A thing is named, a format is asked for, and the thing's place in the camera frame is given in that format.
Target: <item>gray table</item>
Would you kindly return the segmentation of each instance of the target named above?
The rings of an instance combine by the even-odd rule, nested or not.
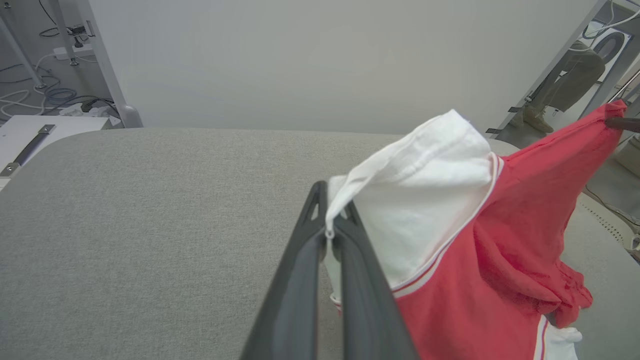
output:
[[[126,129],[51,144],[0,192],[0,359],[237,358],[311,184],[397,139]],[[635,359],[640,268],[590,216],[566,232],[595,298],[577,350]],[[320,287],[319,358],[340,359],[324,272]]]

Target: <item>white desk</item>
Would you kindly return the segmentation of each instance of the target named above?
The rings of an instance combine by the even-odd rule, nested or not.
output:
[[[13,162],[38,134],[38,130],[49,124],[54,124],[56,128],[31,153],[29,159],[56,140],[75,134],[111,128],[109,119],[104,117],[16,115],[0,127],[0,168]],[[8,182],[9,179],[0,179],[0,190]]]

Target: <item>power strip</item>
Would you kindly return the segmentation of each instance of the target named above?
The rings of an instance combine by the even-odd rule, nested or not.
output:
[[[91,47],[91,44],[85,44],[82,47],[75,47],[75,46],[72,46],[72,47],[74,48],[74,54],[76,56],[85,57],[85,56],[93,55],[93,48]],[[64,47],[57,47],[53,49],[53,53],[56,55],[56,59],[58,60],[69,59],[69,55],[67,55],[67,50]]]

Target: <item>person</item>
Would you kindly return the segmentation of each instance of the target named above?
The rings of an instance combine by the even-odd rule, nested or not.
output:
[[[567,73],[556,81],[545,79],[537,96],[511,119],[509,123],[512,126],[522,127],[526,122],[538,131],[553,133],[554,128],[545,122],[547,106],[565,112],[598,81],[605,70],[600,55],[578,40],[571,45],[571,49],[564,55],[568,57],[563,69]]]

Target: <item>gray floor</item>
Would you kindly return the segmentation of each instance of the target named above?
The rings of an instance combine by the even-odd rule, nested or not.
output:
[[[522,149],[545,136],[545,133],[533,129],[528,124],[519,129],[507,125],[496,139]],[[613,157],[598,169],[589,180],[587,187],[605,203],[640,218],[640,178],[629,172]]]

